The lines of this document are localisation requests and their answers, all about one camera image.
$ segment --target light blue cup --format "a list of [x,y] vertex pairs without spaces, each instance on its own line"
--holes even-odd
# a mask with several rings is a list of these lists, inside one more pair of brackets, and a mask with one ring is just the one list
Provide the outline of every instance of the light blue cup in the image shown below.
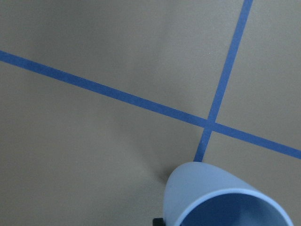
[[202,162],[185,163],[170,175],[163,218],[166,226],[293,226],[274,200]]

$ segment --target floor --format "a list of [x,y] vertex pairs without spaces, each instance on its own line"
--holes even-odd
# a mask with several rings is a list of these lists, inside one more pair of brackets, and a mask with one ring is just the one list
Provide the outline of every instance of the floor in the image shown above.
[[253,1],[211,127],[243,0],[0,3],[1,225],[151,225],[197,151],[301,224],[299,1]]

